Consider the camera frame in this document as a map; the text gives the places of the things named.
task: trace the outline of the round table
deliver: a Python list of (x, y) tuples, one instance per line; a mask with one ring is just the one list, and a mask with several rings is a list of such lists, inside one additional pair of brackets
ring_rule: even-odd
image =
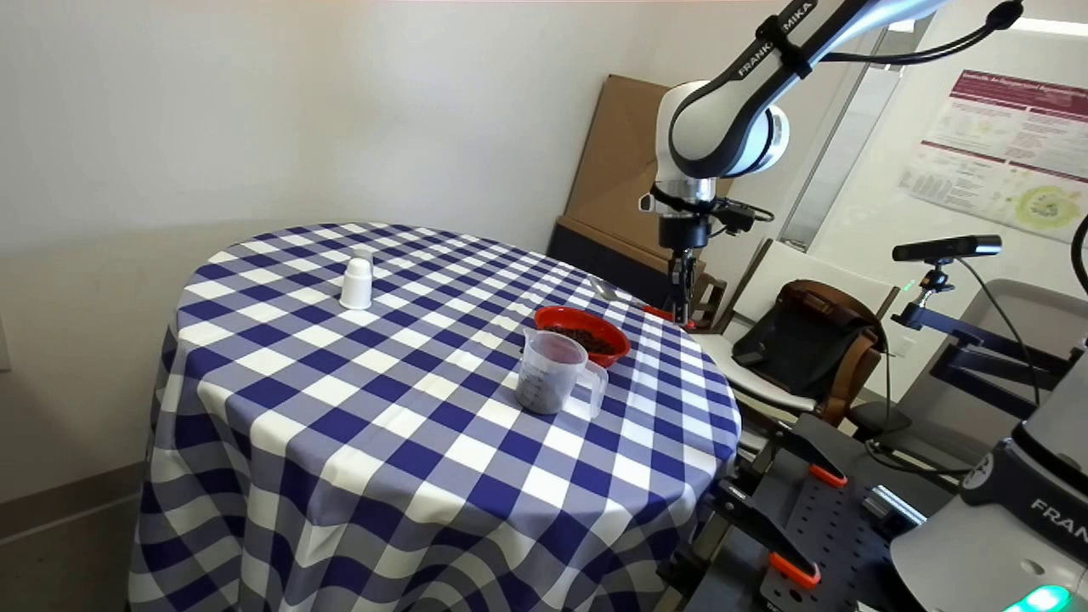
[[(374, 303), (338, 303), (351, 247)], [(544, 303), (632, 354), (597, 414), (513, 400)], [(188, 283), (130, 570), (134, 610), (647, 610), (735, 459), (726, 382), (594, 277), (408, 225), (259, 236)]]

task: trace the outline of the small white bottle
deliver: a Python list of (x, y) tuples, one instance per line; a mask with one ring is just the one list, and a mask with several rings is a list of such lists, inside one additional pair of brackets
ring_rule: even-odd
[(374, 247), (351, 247), (351, 263), (339, 285), (344, 308), (369, 308), (374, 293)]

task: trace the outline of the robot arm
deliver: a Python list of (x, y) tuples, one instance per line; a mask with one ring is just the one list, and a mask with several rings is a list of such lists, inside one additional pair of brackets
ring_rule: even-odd
[(939, 7), (943, 0), (793, 0), (717, 78), (662, 95), (656, 183), (641, 206), (658, 214), (658, 246), (674, 252), (674, 316), (685, 319), (693, 252), (706, 246), (712, 217), (741, 206), (717, 202), (717, 181), (758, 175), (787, 145), (776, 101), (843, 40)]

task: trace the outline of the poster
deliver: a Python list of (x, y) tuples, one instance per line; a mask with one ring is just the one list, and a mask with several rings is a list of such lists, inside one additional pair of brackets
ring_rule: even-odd
[(902, 186), (913, 202), (1070, 243), (1088, 210), (1088, 89), (963, 73)]

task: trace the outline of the brown bag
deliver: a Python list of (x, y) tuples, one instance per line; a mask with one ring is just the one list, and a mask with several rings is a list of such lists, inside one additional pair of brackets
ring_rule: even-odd
[(735, 344), (735, 359), (758, 379), (816, 400), (841, 423), (888, 346), (880, 319), (854, 297), (797, 280)]

